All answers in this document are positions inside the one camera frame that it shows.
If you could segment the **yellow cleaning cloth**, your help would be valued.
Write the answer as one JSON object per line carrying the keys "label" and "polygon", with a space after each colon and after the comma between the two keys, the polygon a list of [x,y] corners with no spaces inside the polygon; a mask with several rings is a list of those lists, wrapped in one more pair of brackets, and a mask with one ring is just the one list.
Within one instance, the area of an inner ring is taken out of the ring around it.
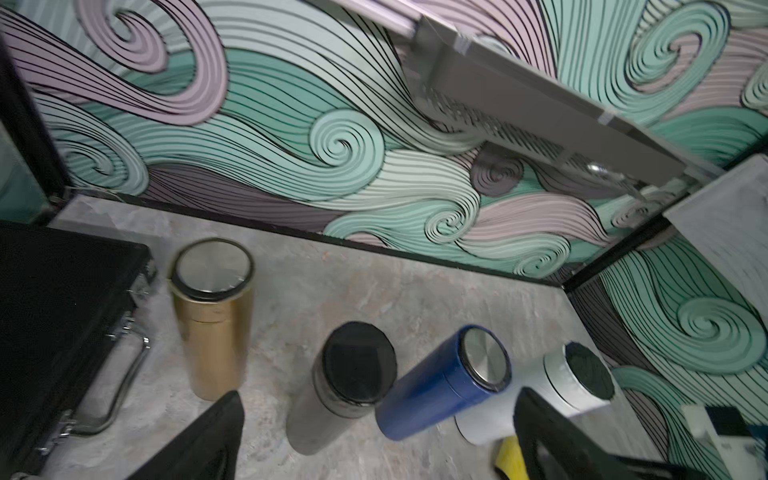
{"label": "yellow cleaning cloth", "polygon": [[500,445],[494,469],[502,480],[528,480],[525,460],[516,436],[504,439]]}

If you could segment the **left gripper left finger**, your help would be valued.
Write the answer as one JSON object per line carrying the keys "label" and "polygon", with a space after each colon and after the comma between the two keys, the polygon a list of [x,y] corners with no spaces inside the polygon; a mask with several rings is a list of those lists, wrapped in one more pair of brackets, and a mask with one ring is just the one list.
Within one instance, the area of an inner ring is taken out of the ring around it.
{"label": "left gripper left finger", "polygon": [[234,479],[244,420],[239,392],[227,392],[129,479]]}

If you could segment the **gold thermos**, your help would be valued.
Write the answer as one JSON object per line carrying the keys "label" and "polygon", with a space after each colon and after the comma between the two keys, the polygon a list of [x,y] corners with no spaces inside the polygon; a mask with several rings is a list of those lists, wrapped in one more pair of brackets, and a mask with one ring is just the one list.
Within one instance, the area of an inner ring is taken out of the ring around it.
{"label": "gold thermos", "polygon": [[251,341],[255,263],[239,243],[205,238],[180,249],[168,270],[193,393],[216,401],[243,384]]}

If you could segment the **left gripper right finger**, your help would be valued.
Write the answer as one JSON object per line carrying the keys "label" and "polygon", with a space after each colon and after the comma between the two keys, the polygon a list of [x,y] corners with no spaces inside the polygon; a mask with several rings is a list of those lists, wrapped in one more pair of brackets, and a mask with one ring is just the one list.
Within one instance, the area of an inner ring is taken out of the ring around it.
{"label": "left gripper right finger", "polygon": [[706,479],[690,467],[606,452],[541,395],[521,390],[514,425],[530,479]]}

